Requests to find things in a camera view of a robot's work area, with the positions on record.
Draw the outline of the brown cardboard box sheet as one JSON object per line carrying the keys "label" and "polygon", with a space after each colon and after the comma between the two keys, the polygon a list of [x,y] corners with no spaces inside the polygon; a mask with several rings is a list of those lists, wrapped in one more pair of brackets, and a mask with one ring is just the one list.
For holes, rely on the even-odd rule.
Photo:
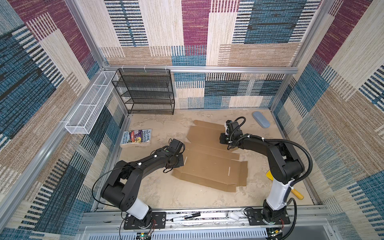
{"label": "brown cardboard box sheet", "polygon": [[184,166],[173,170],[173,176],[190,183],[235,193],[245,187],[248,162],[220,143],[223,125],[194,120],[187,134],[183,153]]}

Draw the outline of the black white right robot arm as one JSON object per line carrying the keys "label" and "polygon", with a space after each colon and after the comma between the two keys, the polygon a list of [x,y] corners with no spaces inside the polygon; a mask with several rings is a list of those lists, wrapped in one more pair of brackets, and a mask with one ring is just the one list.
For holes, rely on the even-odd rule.
{"label": "black white right robot arm", "polygon": [[274,224],[285,215],[288,196],[299,181],[305,166],[294,147],[284,139],[265,139],[252,134],[244,134],[241,130],[243,123],[227,120],[225,132],[220,135],[220,143],[227,145],[227,149],[239,148],[250,150],[267,157],[270,172],[273,177],[271,191],[264,200],[261,216],[266,224]]}

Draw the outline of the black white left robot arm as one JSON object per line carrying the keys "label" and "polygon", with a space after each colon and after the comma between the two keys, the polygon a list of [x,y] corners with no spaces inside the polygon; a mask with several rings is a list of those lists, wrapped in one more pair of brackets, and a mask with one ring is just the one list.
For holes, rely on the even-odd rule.
{"label": "black white left robot arm", "polygon": [[127,213],[127,224],[153,228],[156,222],[153,209],[138,198],[142,179],[159,169],[166,174],[182,167],[185,149],[184,143],[170,139],[167,146],[153,151],[148,157],[129,163],[117,162],[102,187],[101,197]]}

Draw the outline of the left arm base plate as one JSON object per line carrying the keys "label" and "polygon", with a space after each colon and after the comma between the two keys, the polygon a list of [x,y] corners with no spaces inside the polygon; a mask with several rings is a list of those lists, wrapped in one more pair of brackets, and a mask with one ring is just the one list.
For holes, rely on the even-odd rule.
{"label": "left arm base plate", "polygon": [[138,230],[138,229],[164,229],[166,227],[166,212],[152,212],[149,213],[142,219],[134,217],[131,214],[126,216],[124,221],[124,230]]}

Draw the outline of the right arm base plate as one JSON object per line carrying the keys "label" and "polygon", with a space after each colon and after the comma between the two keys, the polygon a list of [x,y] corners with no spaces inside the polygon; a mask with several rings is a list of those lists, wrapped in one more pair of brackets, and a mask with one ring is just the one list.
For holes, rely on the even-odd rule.
{"label": "right arm base plate", "polygon": [[286,208],[274,211],[268,208],[245,208],[246,215],[250,226],[266,226],[266,225],[289,225],[291,219]]}

